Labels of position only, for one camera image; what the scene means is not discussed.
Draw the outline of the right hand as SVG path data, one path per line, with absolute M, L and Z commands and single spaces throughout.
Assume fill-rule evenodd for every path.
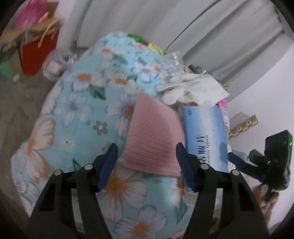
M 254 187 L 253 195 L 264 215 L 266 223 L 269 223 L 272 211 L 279 199 L 279 193 L 277 191 L 272 191 L 269 187 L 266 192 L 263 192 L 265 188 L 266 186 L 264 184 Z

